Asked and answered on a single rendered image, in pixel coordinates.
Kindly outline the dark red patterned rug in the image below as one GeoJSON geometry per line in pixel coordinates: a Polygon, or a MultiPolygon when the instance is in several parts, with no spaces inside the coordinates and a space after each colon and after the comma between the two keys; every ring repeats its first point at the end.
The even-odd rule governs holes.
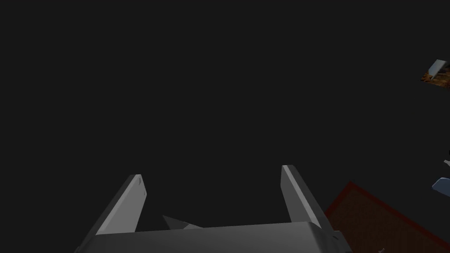
{"type": "Polygon", "coordinates": [[[450,244],[348,182],[325,211],[353,253],[450,253],[450,244]]]}

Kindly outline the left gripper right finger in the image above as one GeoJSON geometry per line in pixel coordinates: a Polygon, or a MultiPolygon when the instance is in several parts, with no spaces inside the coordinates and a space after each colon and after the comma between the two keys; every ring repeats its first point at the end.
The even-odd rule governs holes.
{"type": "Polygon", "coordinates": [[[293,165],[282,166],[280,187],[292,222],[312,222],[324,231],[333,231],[328,218],[293,165]]]}

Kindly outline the pale blue rounded object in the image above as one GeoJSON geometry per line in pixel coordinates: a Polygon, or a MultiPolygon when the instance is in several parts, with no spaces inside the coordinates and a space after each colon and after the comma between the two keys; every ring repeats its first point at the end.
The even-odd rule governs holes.
{"type": "Polygon", "coordinates": [[[433,185],[432,189],[443,195],[450,197],[450,178],[442,177],[438,179],[433,185]]]}

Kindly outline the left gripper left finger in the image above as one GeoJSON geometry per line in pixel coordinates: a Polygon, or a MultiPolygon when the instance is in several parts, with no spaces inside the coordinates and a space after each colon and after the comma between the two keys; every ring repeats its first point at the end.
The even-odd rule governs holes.
{"type": "Polygon", "coordinates": [[[129,176],[88,235],[135,232],[146,197],[142,175],[129,176]]]}

